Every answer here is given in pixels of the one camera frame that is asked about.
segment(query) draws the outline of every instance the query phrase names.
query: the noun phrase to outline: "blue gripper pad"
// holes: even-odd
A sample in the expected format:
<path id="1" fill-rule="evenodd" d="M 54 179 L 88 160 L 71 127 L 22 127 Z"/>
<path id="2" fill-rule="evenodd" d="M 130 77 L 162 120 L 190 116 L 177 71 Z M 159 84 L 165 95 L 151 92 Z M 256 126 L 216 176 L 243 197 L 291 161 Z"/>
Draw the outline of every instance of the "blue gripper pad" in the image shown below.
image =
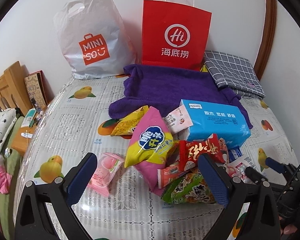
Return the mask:
<path id="1" fill-rule="evenodd" d="M 77 169 L 79 166 L 81 166 L 81 162 L 77 167 L 73 167 L 72 169 Z M 69 206 L 77 204 L 79 202 L 93 173 L 96 171 L 96 168 L 97 157 L 94 154 L 91 154 L 89 158 L 85 161 L 85 163 L 82 165 L 82 167 L 77 171 L 77 174 L 73 177 L 71 183 L 67 187 L 66 203 Z"/>
<path id="2" fill-rule="evenodd" d="M 216 202 L 226 208 L 229 203 L 229 191 L 218 172 L 214 169 L 204 155 L 199 156 L 198 167 Z"/>
<path id="3" fill-rule="evenodd" d="M 266 158 L 266 165 L 269 166 L 274 171 L 276 171 L 277 173 L 284 173 L 284 165 L 282 163 L 275 161 L 270 157 Z"/>

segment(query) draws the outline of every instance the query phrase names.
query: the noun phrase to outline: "black cable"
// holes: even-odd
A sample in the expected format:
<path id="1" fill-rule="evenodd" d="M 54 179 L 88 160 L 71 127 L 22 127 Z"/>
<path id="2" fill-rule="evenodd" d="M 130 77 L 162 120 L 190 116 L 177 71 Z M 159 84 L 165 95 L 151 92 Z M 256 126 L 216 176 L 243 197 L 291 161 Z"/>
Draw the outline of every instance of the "black cable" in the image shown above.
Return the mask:
<path id="1" fill-rule="evenodd" d="M 278 203 L 278 201 L 280 200 L 280 198 L 282 197 L 283 193 L 288 189 L 288 186 L 290 185 L 290 183 L 294 180 L 295 175 L 298 173 L 298 171 L 300 170 L 300 164 L 298 166 L 298 168 L 295 170 L 295 172 L 293 173 L 293 175 L 291 176 L 291 178 L 289 179 L 289 181 L 287 182 L 287 184 L 285 185 L 285 187 L 283 188 L 282 192 L 280 193 L 276 203 Z"/>

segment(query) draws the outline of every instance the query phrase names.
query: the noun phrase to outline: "green snack package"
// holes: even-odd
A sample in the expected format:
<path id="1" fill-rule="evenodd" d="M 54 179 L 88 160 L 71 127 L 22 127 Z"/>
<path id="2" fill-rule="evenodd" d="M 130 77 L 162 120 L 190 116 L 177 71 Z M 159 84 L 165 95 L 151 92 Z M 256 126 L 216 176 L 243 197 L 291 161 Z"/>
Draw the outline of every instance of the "green snack package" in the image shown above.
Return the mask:
<path id="1" fill-rule="evenodd" d="M 198 167 L 172 182 L 161 199 L 169 204 L 216 202 Z"/>

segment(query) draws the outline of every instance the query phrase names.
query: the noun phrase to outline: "folded checkered fabric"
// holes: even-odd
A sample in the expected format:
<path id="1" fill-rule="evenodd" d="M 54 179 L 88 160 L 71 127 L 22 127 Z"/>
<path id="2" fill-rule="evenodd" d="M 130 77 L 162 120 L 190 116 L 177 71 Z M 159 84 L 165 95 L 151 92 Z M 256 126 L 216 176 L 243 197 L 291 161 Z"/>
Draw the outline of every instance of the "folded checkered fabric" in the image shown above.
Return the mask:
<path id="1" fill-rule="evenodd" d="M 246 58 L 206 50 L 203 61 L 219 88 L 230 87 L 244 97 L 265 97 L 256 73 Z"/>

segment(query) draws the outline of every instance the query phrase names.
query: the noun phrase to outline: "white plastic bag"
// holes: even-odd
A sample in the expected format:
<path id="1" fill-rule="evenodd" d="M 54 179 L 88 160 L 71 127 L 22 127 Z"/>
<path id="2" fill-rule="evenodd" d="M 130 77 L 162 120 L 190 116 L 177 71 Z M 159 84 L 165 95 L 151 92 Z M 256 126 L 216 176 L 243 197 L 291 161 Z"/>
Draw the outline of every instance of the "white plastic bag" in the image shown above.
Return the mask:
<path id="1" fill-rule="evenodd" d="M 53 22 L 76 79 L 123 74 L 136 53 L 113 0 L 71 0 Z"/>

